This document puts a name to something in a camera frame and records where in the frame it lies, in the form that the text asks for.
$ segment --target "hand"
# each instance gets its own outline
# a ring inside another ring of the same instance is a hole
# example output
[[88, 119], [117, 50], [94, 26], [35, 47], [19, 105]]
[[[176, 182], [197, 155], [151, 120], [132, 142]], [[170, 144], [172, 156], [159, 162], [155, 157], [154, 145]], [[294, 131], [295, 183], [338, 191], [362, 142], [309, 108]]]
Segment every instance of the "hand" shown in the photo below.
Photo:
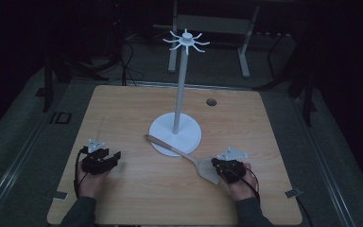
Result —
[[[244, 167], [251, 170], [251, 165], [249, 163], [245, 163]], [[246, 169], [246, 175], [243, 177], [243, 179], [246, 182], [248, 182], [249, 184], [251, 184], [251, 186], [253, 188], [256, 188], [257, 182], [256, 182], [255, 178], [252, 176], [252, 174], [247, 169]], [[245, 183], [243, 183], [242, 181], [238, 181], [235, 183], [228, 183], [228, 186], [232, 193], [232, 197], [233, 197], [234, 201], [242, 201], [244, 199], [255, 197], [255, 194], [252, 191], [252, 189], [249, 186], [247, 186]]]
[[81, 162], [78, 163], [78, 195], [80, 197], [90, 197], [96, 199], [101, 193], [102, 187], [111, 170], [104, 173], [91, 175], [84, 172], [81, 168]]

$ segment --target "cable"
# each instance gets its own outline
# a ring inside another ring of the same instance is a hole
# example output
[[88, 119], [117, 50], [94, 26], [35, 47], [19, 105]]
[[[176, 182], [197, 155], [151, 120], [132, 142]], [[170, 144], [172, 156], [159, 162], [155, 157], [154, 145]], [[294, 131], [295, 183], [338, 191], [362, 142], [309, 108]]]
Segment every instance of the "cable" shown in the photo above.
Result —
[[246, 169], [252, 174], [252, 176], [254, 177], [255, 181], [257, 182], [257, 188], [256, 189], [250, 183], [248, 183], [246, 180], [244, 180], [242, 177], [238, 176], [231, 169], [228, 168], [227, 170], [230, 171], [234, 176], [236, 176], [240, 181], [242, 181], [243, 183], [245, 183], [252, 190], [252, 192], [254, 193], [256, 199], [258, 199], [258, 202], [261, 204], [261, 197], [259, 195], [259, 183], [258, 183], [258, 179], [255, 176], [255, 174], [249, 168], [246, 168]]
[[135, 79], [131, 75], [130, 71], [140, 74], [141, 77], [139, 78], [139, 80], [144, 78], [144, 74], [139, 72], [139, 71], [136, 71], [136, 70], [133, 70], [133, 69], [129, 68], [130, 61], [131, 61], [131, 59], [132, 59], [132, 57], [134, 55], [134, 49], [130, 44], [128, 44], [126, 42], [124, 42], [124, 45], [126, 45], [130, 49], [131, 53], [130, 53], [130, 56], [129, 56], [127, 62], [125, 62], [122, 57], [120, 58], [120, 61], [122, 63], [122, 67], [123, 67], [122, 78], [121, 78], [122, 79], [122, 86], [127, 86], [127, 75], [129, 75], [129, 77], [130, 77], [131, 81], [133, 82], [134, 86], [137, 86], [137, 84], [135, 83]]
[[[131, 72], [134, 72], [134, 73], [136, 73], [136, 74], [139, 74], [139, 75], [140, 75], [140, 78], [135, 79], [135, 78], [133, 77], [133, 75], [131, 74]], [[127, 67], [127, 75], [129, 75], [129, 78], [130, 78], [130, 79], [132, 80], [132, 82], [134, 83], [134, 86], [137, 86], [137, 84], [135, 83], [135, 81], [136, 81], [136, 80], [143, 80], [143, 78], [144, 78], [144, 76], [145, 76], [142, 72], [139, 72], [139, 71], [137, 71], [137, 70], [131, 69], [130, 67]], [[122, 79], [122, 78], [118, 78], [118, 79], [111, 79], [111, 80], [107, 81], [106, 83], [104, 83], [104, 85], [109, 85], [109, 84], [111, 84], [111, 83], [113, 83], [113, 82], [115, 82], [115, 81], [121, 80], [121, 79]]]
[[[115, 5], [113, 5], [112, 1], [102, 1], [100, 4], [101, 4], [102, 8], [105, 9], [105, 11], [104, 11], [106, 13], [105, 18], [107, 19], [106, 24], [110, 25], [112, 23], [112, 21], [115, 21], [116, 23], [118, 23], [119, 19], [117, 19], [116, 15], [114, 15], [118, 12], [118, 11], [116, 11], [116, 9], [118, 8], [118, 4], [115, 3]], [[88, 43], [87, 36], [86, 36], [87, 31], [84, 29], [85, 23], [83, 23], [83, 20], [81, 20], [81, 16], [80, 16], [80, 12], [82, 9], [80, 7], [78, 7], [79, 4], [76, 4], [75, 1], [72, 1], [72, 5], [76, 12], [78, 26], [81, 31], [81, 37], [84, 40], [84, 42], [87, 44]], [[104, 56], [108, 52], [110, 31], [111, 31], [111, 29], [109, 28], [109, 30], [106, 32], [106, 42], [104, 43], [104, 46], [102, 46], [102, 47], [104, 47], [104, 49], [103, 49]], [[119, 35], [117, 29], [114, 29], [112, 32], [114, 32], [114, 36], [117, 39], [116, 36]], [[105, 78], [102, 78], [99, 75], [96, 75], [96, 73], [99, 73], [100, 71], [107, 70], [108, 68], [115, 66], [118, 63], [118, 59], [116, 58], [115, 54], [116, 53], [113, 53], [113, 55], [111, 55], [109, 57], [109, 61], [102, 63], [100, 65], [91, 65], [89, 63], [84, 63], [81, 61], [74, 61], [72, 58], [67, 58], [67, 57], [64, 59], [70, 63], [70, 66], [73, 66], [75, 69], [83, 72], [84, 74], [86, 74], [87, 76], [89, 76], [93, 79], [107, 80]]]
[[78, 188], [80, 188], [82, 181], [85, 177], [87, 177], [88, 173], [85, 173], [84, 177], [81, 178], [80, 182], [78, 183]]
[[107, 70], [103, 71], [103, 72], [100, 72], [101, 75], [103, 74], [107, 74], [109, 72], [111, 72], [112, 70], [114, 70], [117, 66], [119, 65], [119, 63], [113, 65], [112, 67], [108, 68]]
[[78, 157], [76, 158], [76, 164], [75, 164], [75, 179], [73, 181], [73, 187], [75, 188], [76, 197], [78, 198], [78, 188], [80, 184], [78, 183], [78, 160], [80, 158], [81, 150], [78, 152]]

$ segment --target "spatula handle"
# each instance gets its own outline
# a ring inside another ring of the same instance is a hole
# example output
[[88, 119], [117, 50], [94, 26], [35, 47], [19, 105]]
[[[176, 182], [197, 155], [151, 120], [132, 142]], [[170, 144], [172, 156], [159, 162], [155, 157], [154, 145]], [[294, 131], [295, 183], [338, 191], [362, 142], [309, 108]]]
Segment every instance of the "spatula handle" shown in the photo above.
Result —
[[186, 158], [186, 159], [190, 160], [190, 161], [191, 161], [192, 163], [194, 163], [194, 165], [196, 165], [196, 166], [198, 166], [198, 165], [199, 165], [199, 162], [198, 162], [195, 158], [191, 157], [190, 155], [185, 154], [185, 153], [184, 153], [184, 152], [182, 152], [181, 150], [178, 150], [178, 149], [176, 149], [176, 148], [173, 148], [172, 146], [168, 145], [167, 143], [165, 143], [164, 141], [162, 141], [162, 140], [158, 139], [158, 138], [157, 138], [157, 137], [155, 137], [155, 136], [152, 136], [152, 135], [146, 134], [146, 139], [147, 139], [148, 141], [150, 141], [150, 142], [152, 142], [152, 143], [156, 144], [156, 145], [159, 145], [159, 146], [163, 147], [163, 148], [167, 148], [167, 149], [169, 149], [169, 150], [172, 150], [173, 152], [175, 152], [175, 153], [177, 153], [177, 154], [181, 155], [182, 157], [184, 157], [184, 158]]

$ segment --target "sleeve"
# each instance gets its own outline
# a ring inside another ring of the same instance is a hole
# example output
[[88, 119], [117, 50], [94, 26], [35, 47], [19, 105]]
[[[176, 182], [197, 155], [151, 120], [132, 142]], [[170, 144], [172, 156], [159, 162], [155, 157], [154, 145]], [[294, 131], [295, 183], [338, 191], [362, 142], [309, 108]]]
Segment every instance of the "sleeve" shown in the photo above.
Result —
[[89, 197], [78, 198], [61, 221], [60, 226], [95, 226], [95, 207], [95, 199]]
[[235, 203], [238, 226], [268, 227], [274, 226], [262, 214], [261, 207], [256, 198], [249, 198]]

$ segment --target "wooden tabletop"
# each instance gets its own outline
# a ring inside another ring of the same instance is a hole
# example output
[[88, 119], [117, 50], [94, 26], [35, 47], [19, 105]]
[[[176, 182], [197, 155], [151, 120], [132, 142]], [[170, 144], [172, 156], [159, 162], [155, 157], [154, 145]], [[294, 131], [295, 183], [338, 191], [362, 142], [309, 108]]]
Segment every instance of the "wooden tabletop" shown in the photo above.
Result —
[[[138, 225], [234, 225], [234, 203], [225, 183], [203, 180], [182, 157], [158, 152], [144, 135], [153, 120], [175, 112], [176, 88], [97, 86], [84, 116], [58, 191], [66, 201], [53, 200], [47, 220], [60, 223], [76, 201], [73, 189], [78, 151], [88, 140], [105, 142], [110, 154], [122, 151], [98, 199], [96, 223]], [[214, 98], [215, 106], [206, 104]], [[197, 120], [202, 139], [190, 155], [216, 157], [227, 147], [249, 154], [259, 181], [264, 215], [274, 224], [299, 224], [291, 189], [267, 112], [258, 93], [185, 89], [181, 111]]]

